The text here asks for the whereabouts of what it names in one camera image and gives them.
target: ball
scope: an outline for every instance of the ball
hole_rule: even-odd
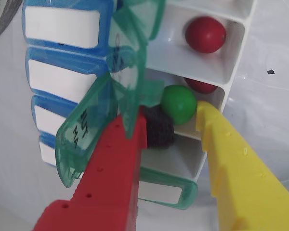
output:
[[[216,19],[200,17],[187,27],[185,39],[194,50],[200,53],[213,53],[224,45],[226,30]]]
[[[188,122],[196,112],[197,101],[193,92],[183,85],[170,85],[164,89],[161,99],[163,111],[173,124]]]

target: white surface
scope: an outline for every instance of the white surface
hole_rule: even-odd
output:
[[[207,14],[216,14],[243,21],[251,14],[254,0],[168,0],[168,3],[189,9],[199,9]]]
[[[25,14],[27,38],[82,48],[93,48],[98,44],[98,11],[27,6]]]
[[[0,231],[30,231],[33,225],[0,207]]]
[[[96,80],[95,74],[84,75],[32,59],[28,61],[28,66],[31,88],[46,91],[76,103],[82,100]]]
[[[177,135],[168,149],[143,150],[141,165],[196,181],[204,159],[200,141]]]
[[[56,136],[57,131],[66,119],[36,105],[34,106],[34,111],[38,130]]]
[[[169,204],[177,204],[179,202],[181,192],[182,189],[178,187],[140,181],[138,198]]]
[[[77,184],[66,189],[57,170],[41,161],[25,56],[20,9],[0,36],[0,205],[35,223],[49,203],[70,199]],[[258,2],[229,96],[224,115],[273,173],[288,180],[289,0]],[[197,199],[185,211],[139,201],[137,231],[217,231],[207,163],[197,184]]]

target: white compartment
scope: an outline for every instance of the white compartment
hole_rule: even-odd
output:
[[[145,77],[147,79],[162,79],[165,85],[180,84],[187,86],[183,77],[160,72],[156,70],[146,69]],[[211,94],[201,94],[193,90],[193,93],[197,100],[203,100],[211,103],[217,109],[220,109],[225,98],[224,90],[217,88]],[[178,125],[174,127],[175,133],[181,136],[186,136],[196,140],[200,140],[199,132],[195,131],[195,117],[193,117],[188,123]]]
[[[168,4],[243,20],[251,15],[254,0],[168,0]]]
[[[141,165],[196,181],[205,158],[200,141],[176,135],[168,149],[143,150]]]
[[[225,26],[227,39],[217,52],[201,54],[187,44],[185,30],[193,19],[204,15],[208,14],[167,5],[158,36],[148,46],[147,67],[219,87],[230,82],[241,51],[244,25],[209,15]]]

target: transparent plastic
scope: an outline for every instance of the transparent plastic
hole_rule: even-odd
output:
[[[116,115],[111,78],[106,73],[92,84],[57,132],[56,164],[66,187],[70,187],[84,172],[101,132]]]
[[[165,9],[165,0],[125,0],[124,4],[146,39],[155,39]]]
[[[162,81],[144,79],[147,43],[126,5],[113,14],[107,65],[128,138],[132,136],[139,105],[159,104],[163,92]]]
[[[140,181],[179,187],[182,189],[179,201],[176,204],[169,204],[140,198],[145,201],[150,201],[178,209],[187,209],[197,197],[197,184],[194,181],[172,176],[170,174],[155,171],[146,167],[140,168]]]

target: hole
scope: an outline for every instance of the hole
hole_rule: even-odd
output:
[[[275,70],[271,69],[271,70],[268,70],[267,73],[269,75],[275,75]]]

